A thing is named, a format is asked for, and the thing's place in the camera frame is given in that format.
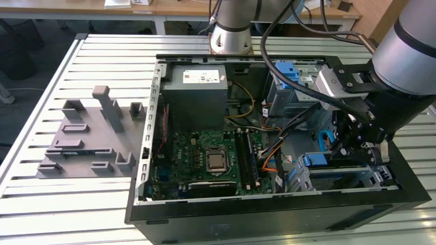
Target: yellow wire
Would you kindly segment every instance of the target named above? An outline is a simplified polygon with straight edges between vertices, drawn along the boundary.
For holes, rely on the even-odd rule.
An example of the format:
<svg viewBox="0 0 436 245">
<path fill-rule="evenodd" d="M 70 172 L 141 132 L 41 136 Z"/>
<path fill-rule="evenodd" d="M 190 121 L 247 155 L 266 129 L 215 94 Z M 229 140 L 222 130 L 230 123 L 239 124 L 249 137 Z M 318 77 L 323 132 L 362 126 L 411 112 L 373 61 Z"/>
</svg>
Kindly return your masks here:
<svg viewBox="0 0 436 245">
<path fill-rule="evenodd" d="M 254 99 L 254 96 L 253 96 L 253 94 L 249 92 L 249 90 L 245 88 L 245 86 L 243 85 L 241 85 L 239 83 L 237 83 L 237 82 L 234 82 L 245 91 L 246 91 L 246 93 L 249 94 L 249 96 L 251 97 L 251 99 L 253 99 L 253 107 L 251 107 L 251 110 L 247 112 L 247 113 L 245 113 L 245 114 L 242 114 L 242 115 L 234 115 L 234 116 L 226 116 L 226 118 L 242 118 L 242 117 L 246 117 L 247 115 L 250 115 L 251 114 L 251 112 L 254 111 L 254 109 L 255 109 L 255 99 Z"/>
</svg>

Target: silver metal panel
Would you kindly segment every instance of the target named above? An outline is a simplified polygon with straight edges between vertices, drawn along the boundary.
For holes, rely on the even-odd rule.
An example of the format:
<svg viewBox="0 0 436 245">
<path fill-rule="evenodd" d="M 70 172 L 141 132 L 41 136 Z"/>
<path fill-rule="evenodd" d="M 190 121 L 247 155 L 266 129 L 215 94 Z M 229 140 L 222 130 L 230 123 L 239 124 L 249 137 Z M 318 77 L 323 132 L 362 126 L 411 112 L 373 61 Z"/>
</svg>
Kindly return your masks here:
<svg viewBox="0 0 436 245">
<path fill-rule="evenodd" d="M 259 41 L 254 38 L 255 54 L 261 54 Z M 86 44 L 109 44 L 114 49 L 101 45 L 82 49 Z M 146 46 L 134 50 L 130 44 Z M 267 48 L 271 54 L 337 55 L 345 63 L 366 62 L 371 57 L 365 48 L 333 39 L 271 38 Z M 66 99 L 83 99 L 85 106 L 99 105 L 91 96 L 93 88 L 109 85 L 121 106 L 129 106 L 131 102 L 149 106 L 153 67 L 159 53 L 207 54 L 207 37 L 90 35 L 85 44 L 75 41 L 0 167 L 2 245 L 151 244 L 137 228 L 125 224 L 130 178 L 41 180 L 35 173 L 65 117 L 59 109 Z M 419 115 L 398 132 L 395 141 L 434 201 L 414 210 L 397 212 L 357 230 L 211 244 L 306 244 L 314 240 L 327 245 L 367 245 L 386 241 L 390 244 L 435 244 L 436 120 L 427 113 Z"/>
</svg>

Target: ram slot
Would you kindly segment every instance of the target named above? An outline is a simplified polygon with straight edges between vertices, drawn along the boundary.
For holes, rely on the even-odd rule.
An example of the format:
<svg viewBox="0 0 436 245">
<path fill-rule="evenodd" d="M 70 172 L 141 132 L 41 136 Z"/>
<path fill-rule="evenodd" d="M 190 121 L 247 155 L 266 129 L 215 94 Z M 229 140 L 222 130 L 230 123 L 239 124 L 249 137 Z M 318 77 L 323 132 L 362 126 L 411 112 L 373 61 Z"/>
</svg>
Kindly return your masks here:
<svg viewBox="0 0 436 245">
<path fill-rule="evenodd" d="M 259 182 L 259 173 L 258 173 L 258 158 L 257 158 L 257 154 L 255 154 L 255 147 L 254 147 L 254 144 L 253 144 L 253 139 L 251 139 L 251 133 L 250 131 L 247 130 L 246 131 L 246 137 L 247 137 L 247 143 L 249 143 L 249 149 L 250 149 L 250 156 L 249 156 L 249 159 L 250 159 L 250 167 L 251 167 L 251 180 L 253 180 L 253 185 L 255 185 L 255 187 L 259 187 L 261 186 L 261 182 Z"/>
<path fill-rule="evenodd" d="M 251 190 L 257 186 L 257 180 L 251 164 L 251 152 L 254 152 L 254 149 L 250 148 L 251 143 L 247 132 L 238 131 L 235 133 L 235 143 L 242 185 L 246 186 L 247 190 Z"/>
</svg>

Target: green motherboard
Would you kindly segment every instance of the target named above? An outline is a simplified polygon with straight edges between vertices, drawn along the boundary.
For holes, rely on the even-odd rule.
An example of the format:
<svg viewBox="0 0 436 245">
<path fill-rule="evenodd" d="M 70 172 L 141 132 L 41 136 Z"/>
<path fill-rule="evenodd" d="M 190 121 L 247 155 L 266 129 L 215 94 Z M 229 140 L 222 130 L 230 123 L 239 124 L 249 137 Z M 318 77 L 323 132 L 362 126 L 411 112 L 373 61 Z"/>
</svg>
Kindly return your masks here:
<svg viewBox="0 0 436 245">
<path fill-rule="evenodd" d="M 174 134 L 171 164 L 162 164 L 157 167 L 159 181 L 154 184 L 154 190 L 158 200 L 185 199 L 186 183 L 202 181 L 237 182 L 237 195 L 273 192 L 269 176 L 259 178 L 261 186 L 257 188 L 247 189 L 242 183 L 235 134 L 234 131 L 177 132 Z M 263 149 L 259 131 L 251 132 L 250 137 L 257 154 Z"/>
</svg>

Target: label sticker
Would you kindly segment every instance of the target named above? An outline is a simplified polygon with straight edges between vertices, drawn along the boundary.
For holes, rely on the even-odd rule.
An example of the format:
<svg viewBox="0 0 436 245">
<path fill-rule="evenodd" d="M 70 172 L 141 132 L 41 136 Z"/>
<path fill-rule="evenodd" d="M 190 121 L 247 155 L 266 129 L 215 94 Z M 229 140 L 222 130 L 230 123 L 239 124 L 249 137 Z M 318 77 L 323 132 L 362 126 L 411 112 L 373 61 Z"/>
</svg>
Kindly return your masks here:
<svg viewBox="0 0 436 245">
<path fill-rule="evenodd" d="M 314 82 L 314 79 L 311 76 L 307 76 L 307 77 L 301 77 L 302 81 L 305 82 Z"/>
<path fill-rule="evenodd" d="M 275 176 L 275 182 L 278 183 L 278 185 L 282 187 L 285 184 L 285 180 L 279 177 L 279 175 Z"/>
<path fill-rule="evenodd" d="M 265 117 L 269 117 L 269 109 L 267 108 L 262 108 L 262 115 Z"/>
<path fill-rule="evenodd" d="M 151 11 L 134 11 L 134 14 L 151 14 Z"/>
<path fill-rule="evenodd" d="M 219 83 L 219 70 L 186 70 L 183 72 L 183 83 Z"/>
</svg>

